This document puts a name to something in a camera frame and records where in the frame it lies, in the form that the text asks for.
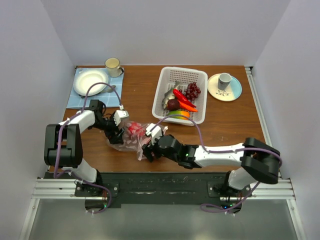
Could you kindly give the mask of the clear zip top bag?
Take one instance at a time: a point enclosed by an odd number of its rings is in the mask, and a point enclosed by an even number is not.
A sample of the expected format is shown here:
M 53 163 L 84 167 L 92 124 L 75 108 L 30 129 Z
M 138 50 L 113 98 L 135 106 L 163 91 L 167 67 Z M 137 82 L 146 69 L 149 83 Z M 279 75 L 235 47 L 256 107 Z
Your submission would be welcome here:
M 110 144 L 108 139 L 106 140 L 106 143 L 108 146 L 116 149 L 117 151 L 136 152 L 137 159 L 139 161 L 141 161 L 143 159 L 146 159 L 146 157 L 143 155 L 142 146 L 144 144 L 147 144 L 151 140 L 151 138 L 147 137 L 146 135 L 144 135 L 142 137 L 130 137 L 127 133 L 127 124 L 130 122 L 135 122 L 135 121 L 128 120 L 123 125 L 123 127 L 125 129 L 125 132 L 123 133 L 123 136 L 122 136 L 123 144 Z M 141 123 L 141 124 L 144 127 L 144 129 L 146 130 L 147 126 L 150 123 Z

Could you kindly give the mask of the fake red bell pepper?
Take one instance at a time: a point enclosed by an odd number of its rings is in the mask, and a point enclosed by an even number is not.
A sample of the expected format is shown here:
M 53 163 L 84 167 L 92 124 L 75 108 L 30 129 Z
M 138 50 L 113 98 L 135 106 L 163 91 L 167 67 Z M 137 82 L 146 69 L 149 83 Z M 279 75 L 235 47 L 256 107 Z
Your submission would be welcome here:
M 129 122 L 127 125 L 127 133 L 131 138 L 142 137 L 145 135 L 146 130 L 141 123 Z

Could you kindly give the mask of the fake mango green orange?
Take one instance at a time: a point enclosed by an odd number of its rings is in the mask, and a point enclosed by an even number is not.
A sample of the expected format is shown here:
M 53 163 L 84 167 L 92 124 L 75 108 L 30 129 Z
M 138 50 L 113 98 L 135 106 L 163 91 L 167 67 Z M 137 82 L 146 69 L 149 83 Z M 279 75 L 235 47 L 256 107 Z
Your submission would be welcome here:
M 167 115 L 169 118 L 179 119 L 179 120 L 188 120 L 190 113 L 183 110 L 174 110 L 170 111 Z

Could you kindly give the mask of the fake dark purple fruit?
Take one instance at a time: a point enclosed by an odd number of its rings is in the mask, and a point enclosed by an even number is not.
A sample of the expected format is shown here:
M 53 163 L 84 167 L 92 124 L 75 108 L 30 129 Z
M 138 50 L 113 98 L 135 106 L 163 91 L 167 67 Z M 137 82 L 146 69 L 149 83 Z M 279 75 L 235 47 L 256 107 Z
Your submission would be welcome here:
M 177 111 L 180 108 L 180 102 L 177 99 L 167 101 L 166 109 L 169 111 Z

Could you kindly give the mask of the fake carrot orange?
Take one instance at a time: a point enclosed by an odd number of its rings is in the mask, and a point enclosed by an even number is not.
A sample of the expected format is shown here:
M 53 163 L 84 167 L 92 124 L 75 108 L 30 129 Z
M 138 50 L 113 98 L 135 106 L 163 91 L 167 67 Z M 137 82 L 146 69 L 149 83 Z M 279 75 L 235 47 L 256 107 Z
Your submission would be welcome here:
M 189 111 L 189 112 L 198 112 L 198 110 L 196 109 L 196 108 L 194 108 L 194 107 L 192 107 L 192 106 L 190 106 L 190 105 L 187 105 L 187 104 L 185 104 L 185 103 L 183 103 L 182 101 L 178 101 L 179 102 L 179 107 L 181 108 L 181 109 L 184 109 L 184 110 L 187 110 L 187 111 Z

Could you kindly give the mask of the fake fish grey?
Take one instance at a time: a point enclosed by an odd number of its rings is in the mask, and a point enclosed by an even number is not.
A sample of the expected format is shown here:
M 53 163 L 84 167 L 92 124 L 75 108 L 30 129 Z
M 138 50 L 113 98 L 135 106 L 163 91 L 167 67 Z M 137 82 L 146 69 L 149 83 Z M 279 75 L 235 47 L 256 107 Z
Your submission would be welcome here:
M 166 109 L 167 106 L 168 106 L 168 101 L 169 100 L 173 100 L 175 99 L 175 94 L 173 93 L 173 90 L 174 89 L 178 89 L 178 87 L 181 85 L 182 83 L 179 82 L 179 81 L 175 81 L 175 86 L 174 87 L 171 87 L 170 90 L 168 90 L 165 94 L 164 94 L 164 98 L 161 102 L 161 106 L 163 109 Z

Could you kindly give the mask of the fake red chili pepper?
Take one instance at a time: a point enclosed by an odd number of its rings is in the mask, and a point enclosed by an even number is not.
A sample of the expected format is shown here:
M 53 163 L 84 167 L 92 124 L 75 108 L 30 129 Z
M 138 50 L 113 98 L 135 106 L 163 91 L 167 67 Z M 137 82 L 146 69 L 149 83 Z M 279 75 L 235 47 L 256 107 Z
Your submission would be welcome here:
M 179 90 L 174 88 L 172 92 L 179 101 L 190 107 L 196 108 L 196 106 L 193 103 L 191 103 Z

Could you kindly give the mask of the fake purple grapes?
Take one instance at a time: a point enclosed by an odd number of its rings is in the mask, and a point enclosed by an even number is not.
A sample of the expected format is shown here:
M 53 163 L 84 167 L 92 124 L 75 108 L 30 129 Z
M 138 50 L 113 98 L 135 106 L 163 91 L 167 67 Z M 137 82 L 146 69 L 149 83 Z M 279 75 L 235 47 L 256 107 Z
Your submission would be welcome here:
M 193 101 L 199 97 L 201 93 L 200 88 L 197 86 L 196 82 L 189 83 L 187 89 L 184 91 L 184 96 L 189 100 Z

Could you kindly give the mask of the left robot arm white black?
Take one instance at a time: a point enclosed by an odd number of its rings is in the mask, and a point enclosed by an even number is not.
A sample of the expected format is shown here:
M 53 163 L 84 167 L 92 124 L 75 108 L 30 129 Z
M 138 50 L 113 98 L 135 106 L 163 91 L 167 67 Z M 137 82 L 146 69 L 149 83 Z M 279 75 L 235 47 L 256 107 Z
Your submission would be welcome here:
M 109 117 L 104 116 L 105 105 L 91 100 L 89 107 L 59 124 L 49 124 L 45 129 L 44 162 L 54 167 L 53 177 L 69 174 L 76 179 L 76 186 L 91 196 L 107 194 L 100 172 L 83 157 L 81 134 L 96 128 L 104 132 L 111 144 L 122 144 L 122 124 L 129 117 L 122 105 Z

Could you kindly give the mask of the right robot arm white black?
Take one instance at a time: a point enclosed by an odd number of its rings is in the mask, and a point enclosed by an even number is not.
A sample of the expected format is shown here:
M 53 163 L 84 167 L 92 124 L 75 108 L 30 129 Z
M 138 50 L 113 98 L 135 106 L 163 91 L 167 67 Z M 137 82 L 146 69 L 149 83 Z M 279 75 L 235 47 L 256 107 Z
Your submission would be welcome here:
M 217 188 L 220 194 L 230 197 L 255 182 L 277 184 L 282 165 L 278 150 L 252 137 L 235 145 L 208 147 L 182 144 L 172 135 L 164 135 L 148 140 L 142 152 L 150 162 L 164 157 L 185 169 L 236 166 L 238 169 L 228 172 L 223 185 Z

